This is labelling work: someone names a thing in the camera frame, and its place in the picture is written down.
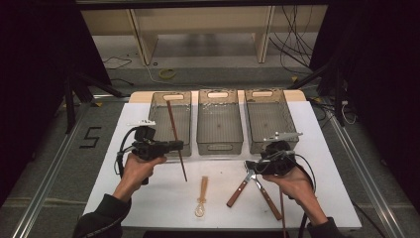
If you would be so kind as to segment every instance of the white table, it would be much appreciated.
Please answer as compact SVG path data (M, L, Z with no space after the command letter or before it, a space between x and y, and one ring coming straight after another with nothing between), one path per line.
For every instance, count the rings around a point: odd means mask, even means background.
M235 204L229 208L226 202L246 176L245 160L260 157L249 153L247 126L244 117L243 97L240 96L244 145L239 156L199 156L195 143L197 127L197 100L193 96L191 123L191 157L184 157L188 182L185 182L178 158L169 158L164 165L155 167L150 184L144 185L133 196L132 209L123 226L145 229L202 229L202 230L278 230L277 221L253 181L245 187ZM358 229L362 225L352 206L323 134L309 102L288 102L296 130L302 132L295 147L296 154L310 163L317 182L317 197L327 216L333 216L343 230ZM127 123L149 116L149 103L127 103L121 113L111 144L99 172L96 184L85 207L85 213L96 209L104 193L111 193L119 182L114 163L123 137L130 129ZM129 138L126 147L133 142ZM306 164L297 162L308 170ZM201 177L208 176L206 213L194 215L200 193ZM268 194L280 210L278 186L260 178ZM293 200L284 200L287 228L298 228L303 211Z

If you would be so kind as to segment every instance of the black sleeve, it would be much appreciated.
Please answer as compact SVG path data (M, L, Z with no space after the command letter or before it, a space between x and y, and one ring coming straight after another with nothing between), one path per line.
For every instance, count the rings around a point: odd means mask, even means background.
M308 224L308 231L311 238L346 238L337 228L334 218L328 217L328 221L324 224L312 226Z
M94 212L80 217L73 231L73 238L79 237L121 237L121 222L131 208L131 200L126 203L112 195L105 194Z

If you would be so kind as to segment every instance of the metal frame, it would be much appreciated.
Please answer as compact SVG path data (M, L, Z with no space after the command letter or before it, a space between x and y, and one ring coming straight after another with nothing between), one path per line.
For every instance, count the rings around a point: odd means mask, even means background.
M331 112L328 112L328 114L329 117L334 117ZM339 136L339 139L342 142L353 167L355 168L358 178L361 180L361 183L367 192L367 196L369 197L374 209L377 212L377 215L382 221L382 224L385 227L389 237L405 237L402 228L399 225L397 218L395 217L395 214L389 207L385 197L383 197L381 194L376 182L374 182L373 177L368 171L368 167L364 163L364 159L361 157L355 145L353 144L353 141L347 133L346 128L342 127L335 117L331 119L331 123L337 135Z
M38 215L40 214L43 203L51 188L53 187L53 183L55 182L56 176L58 175L59 169L61 168L65 157L67 156L71 143L73 142L73 139L78 132L80 122L86 115L89 107L90 103L81 104L72 130L70 133L65 135L64 140L62 141L57 153L55 154L49 170L41 182L40 187L32 198L31 203L28 205L25 213L19 220L15 232L13 233L13 237L28 237Z

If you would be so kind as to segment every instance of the clear plastic tray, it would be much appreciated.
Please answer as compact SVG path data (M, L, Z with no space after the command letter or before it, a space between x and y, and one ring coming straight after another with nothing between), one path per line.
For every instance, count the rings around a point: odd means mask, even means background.
M155 92L152 98L149 120L157 124L152 126L156 129L154 140L156 141L174 141L175 137L170 122L167 100L170 102L173 120L175 123L178 140L184 142L181 155L183 157L191 156L191 92ZM168 156L178 156L178 152L171 152Z
M263 151L264 138L278 133L296 133L284 91L281 88L245 90L250 153ZM299 138L285 140L293 149Z
M197 146L200 155L240 155L244 135L238 91L203 89L198 97Z

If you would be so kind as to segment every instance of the sleeve cuff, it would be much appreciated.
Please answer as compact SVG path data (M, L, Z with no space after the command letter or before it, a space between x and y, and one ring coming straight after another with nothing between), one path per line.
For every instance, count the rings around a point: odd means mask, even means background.
M337 228L336 222L333 217L328 217L328 221L324 224L313 226L311 223L307 226L311 237L323 237L323 238L337 238L344 237L339 229Z
M104 194L104 198L96 208L95 212L106 217L118 219L122 216L126 216L130 207L131 200L129 202L124 202L110 194Z

